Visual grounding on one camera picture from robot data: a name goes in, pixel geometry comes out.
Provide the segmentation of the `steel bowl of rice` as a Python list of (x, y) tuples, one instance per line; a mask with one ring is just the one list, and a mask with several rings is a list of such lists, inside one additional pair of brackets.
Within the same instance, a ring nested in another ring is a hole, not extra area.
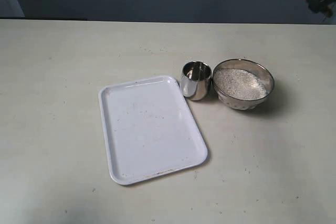
[(219, 63), (212, 75), (219, 100), (235, 110), (252, 110), (265, 102), (275, 87), (271, 73), (247, 59), (229, 59)]

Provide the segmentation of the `small steel cup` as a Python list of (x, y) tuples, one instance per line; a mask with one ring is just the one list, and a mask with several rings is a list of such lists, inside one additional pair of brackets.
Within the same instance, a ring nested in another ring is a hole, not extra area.
[(180, 89), (182, 95), (192, 101), (205, 98), (211, 88), (212, 70), (202, 61), (191, 61), (182, 68)]

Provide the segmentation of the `white rectangular tray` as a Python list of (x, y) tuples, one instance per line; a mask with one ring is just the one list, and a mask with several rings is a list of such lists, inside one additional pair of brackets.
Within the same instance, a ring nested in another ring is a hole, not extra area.
[(99, 92), (109, 173), (132, 185), (202, 164), (208, 149), (178, 82), (151, 77)]

